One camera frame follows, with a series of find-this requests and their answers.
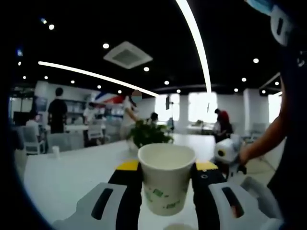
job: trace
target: person in white shirt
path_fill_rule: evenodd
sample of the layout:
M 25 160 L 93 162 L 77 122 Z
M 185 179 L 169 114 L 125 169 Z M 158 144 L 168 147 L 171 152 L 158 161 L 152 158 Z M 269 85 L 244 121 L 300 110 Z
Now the person in white shirt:
M 127 138 L 127 135 L 130 133 L 130 130 L 135 125 L 135 122 L 139 120 L 137 117 L 138 108 L 136 106 L 136 103 L 131 99 L 131 96 L 126 96 L 123 104 L 124 116 L 119 131 L 120 138 L 122 140 Z
M 42 136 L 40 135 L 40 132 L 39 132 L 39 124 L 36 122 L 36 120 L 38 119 L 39 117 L 37 115 L 37 112 L 34 110 L 31 110 L 30 119 L 26 122 L 25 126 L 34 127 L 35 135 L 37 136 L 38 142 L 40 142 L 42 139 Z
M 98 110 L 95 108 L 95 104 L 93 102 L 90 102 L 88 104 L 88 107 L 83 112 L 84 123 L 86 125 L 90 124 L 95 119 L 95 115 L 97 113 Z

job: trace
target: window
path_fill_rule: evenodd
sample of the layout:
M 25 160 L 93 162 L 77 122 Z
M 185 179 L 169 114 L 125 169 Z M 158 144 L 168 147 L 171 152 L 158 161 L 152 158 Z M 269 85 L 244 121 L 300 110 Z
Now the window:
M 217 114 L 216 93 L 192 92 L 189 94 L 189 121 L 196 122 L 202 120 L 204 122 L 215 123 Z
M 282 97 L 276 95 L 269 95 L 269 122 L 272 123 L 279 115 L 280 106 L 282 104 Z
M 169 105 L 169 109 L 166 110 L 166 98 L 167 95 L 159 95 L 155 98 L 155 105 L 154 111 L 159 115 L 159 121 L 168 121 L 169 118 L 172 116 L 174 121 L 179 120 L 179 94 L 171 94 L 170 95 L 170 102 L 173 104 Z

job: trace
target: blue mask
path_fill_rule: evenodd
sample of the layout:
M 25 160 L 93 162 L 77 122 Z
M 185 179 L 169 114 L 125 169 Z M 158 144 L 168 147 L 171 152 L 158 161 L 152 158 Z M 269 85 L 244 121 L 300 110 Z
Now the blue mask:
M 268 16 L 271 15 L 274 6 L 272 0 L 247 0 L 246 2 L 255 10 L 264 13 Z

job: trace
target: table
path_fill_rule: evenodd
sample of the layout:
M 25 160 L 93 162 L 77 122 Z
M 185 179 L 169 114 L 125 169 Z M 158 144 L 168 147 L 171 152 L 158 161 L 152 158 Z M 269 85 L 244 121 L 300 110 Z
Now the table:
M 213 157 L 212 136 L 174 134 L 173 137 L 174 144 L 194 149 L 197 159 L 207 161 Z M 107 182 L 118 165 L 136 158 L 125 141 L 62 152 L 59 160 L 53 154 L 29 156 L 24 173 L 25 189 L 42 216 L 52 224 L 71 216 L 77 202 L 97 184 Z M 184 209 L 171 217 L 151 213 L 143 200 L 140 230 L 163 230 L 172 224 L 198 227 L 191 183 Z
M 105 129 L 106 126 L 105 125 L 101 125 L 101 129 Z M 46 131 L 50 131 L 50 126 L 46 125 L 45 126 Z M 88 130 L 88 125 L 66 125 L 65 126 L 65 131 L 84 131 L 84 130 Z

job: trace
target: white paper cup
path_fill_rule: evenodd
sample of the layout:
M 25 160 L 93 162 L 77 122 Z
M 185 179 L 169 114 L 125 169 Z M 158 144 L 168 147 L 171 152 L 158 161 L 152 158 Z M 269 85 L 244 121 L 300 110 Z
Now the white paper cup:
M 148 208 L 160 216 L 171 216 L 184 206 L 195 153 L 185 146 L 149 144 L 138 152 Z
M 56 156 L 56 158 L 60 158 L 59 155 L 59 146 L 52 146 L 52 152 L 54 153 L 54 155 Z

